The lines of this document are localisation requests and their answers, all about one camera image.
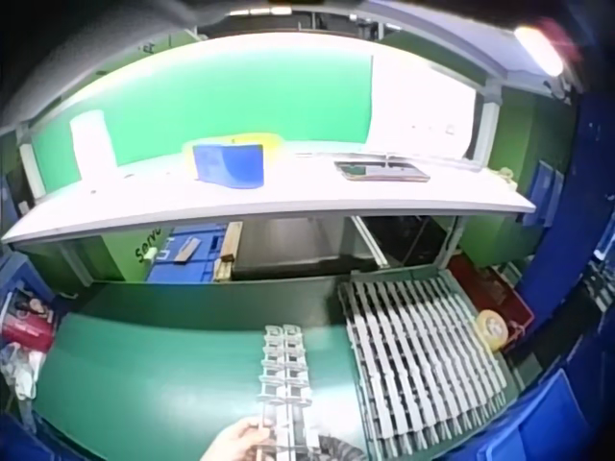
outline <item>tape roll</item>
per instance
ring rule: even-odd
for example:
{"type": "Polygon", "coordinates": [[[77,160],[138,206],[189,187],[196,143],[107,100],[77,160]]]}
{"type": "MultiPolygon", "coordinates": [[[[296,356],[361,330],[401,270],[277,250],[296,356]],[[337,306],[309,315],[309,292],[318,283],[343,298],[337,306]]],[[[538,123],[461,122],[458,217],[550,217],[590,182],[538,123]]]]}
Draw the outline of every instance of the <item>tape roll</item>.
{"type": "Polygon", "coordinates": [[[493,310],[483,310],[476,320],[480,337],[493,352],[498,351],[508,341],[508,326],[500,314],[493,310]]]}

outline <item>hand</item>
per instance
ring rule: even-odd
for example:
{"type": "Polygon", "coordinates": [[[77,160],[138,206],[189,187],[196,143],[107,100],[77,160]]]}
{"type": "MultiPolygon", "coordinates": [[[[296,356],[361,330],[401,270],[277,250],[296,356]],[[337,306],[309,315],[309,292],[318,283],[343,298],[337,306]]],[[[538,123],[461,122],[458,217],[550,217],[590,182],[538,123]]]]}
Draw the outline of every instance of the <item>hand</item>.
{"type": "Polygon", "coordinates": [[[201,457],[201,461],[256,459],[255,446],[264,444],[271,435],[269,428],[258,428],[260,421],[259,417],[244,418],[223,429],[201,457]]]}

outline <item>ceiling light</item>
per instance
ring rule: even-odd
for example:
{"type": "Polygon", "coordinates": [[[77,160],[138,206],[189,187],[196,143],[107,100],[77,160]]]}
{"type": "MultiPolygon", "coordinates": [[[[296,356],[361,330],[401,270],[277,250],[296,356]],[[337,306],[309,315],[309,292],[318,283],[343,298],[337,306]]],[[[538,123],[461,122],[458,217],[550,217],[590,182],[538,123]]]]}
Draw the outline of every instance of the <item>ceiling light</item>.
{"type": "Polygon", "coordinates": [[[271,12],[271,10],[269,10],[268,8],[252,8],[250,10],[250,14],[252,16],[257,16],[260,14],[269,14],[271,12]]]}
{"type": "Polygon", "coordinates": [[[547,74],[557,77],[563,72],[564,63],[542,32],[538,29],[521,26],[515,29],[515,36],[547,74]]]}
{"type": "Polygon", "coordinates": [[[279,16],[288,15],[292,14],[292,9],[290,7],[273,7],[271,13],[279,16]]]}

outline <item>white shelf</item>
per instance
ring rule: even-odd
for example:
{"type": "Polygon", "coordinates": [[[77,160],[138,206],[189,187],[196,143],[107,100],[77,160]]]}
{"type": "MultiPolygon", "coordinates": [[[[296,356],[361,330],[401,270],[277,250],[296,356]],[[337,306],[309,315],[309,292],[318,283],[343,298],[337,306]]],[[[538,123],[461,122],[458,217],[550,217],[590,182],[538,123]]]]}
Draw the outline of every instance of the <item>white shelf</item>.
{"type": "Polygon", "coordinates": [[[534,205],[487,170],[415,162],[430,175],[428,182],[350,182],[330,159],[281,158],[266,167],[263,187],[242,190],[191,179],[180,155],[128,165],[104,183],[79,182],[46,196],[2,240],[63,240],[102,231],[249,216],[534,211],[534,205]]]}

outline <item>person's hand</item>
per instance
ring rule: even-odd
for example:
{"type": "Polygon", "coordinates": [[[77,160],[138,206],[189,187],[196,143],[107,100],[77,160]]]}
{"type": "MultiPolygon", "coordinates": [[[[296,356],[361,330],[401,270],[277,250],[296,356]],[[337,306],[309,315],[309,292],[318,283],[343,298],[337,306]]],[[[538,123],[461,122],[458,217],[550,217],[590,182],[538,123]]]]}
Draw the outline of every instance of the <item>person's hand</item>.
{"type": "Polygon", "coordinates": [[[258,428],[259,424],[259,417],[249,417],[223,429],[201,457],[201,461],[256,459],[256,446],[267,442],[271,434],[267,427],[258,428]]]}

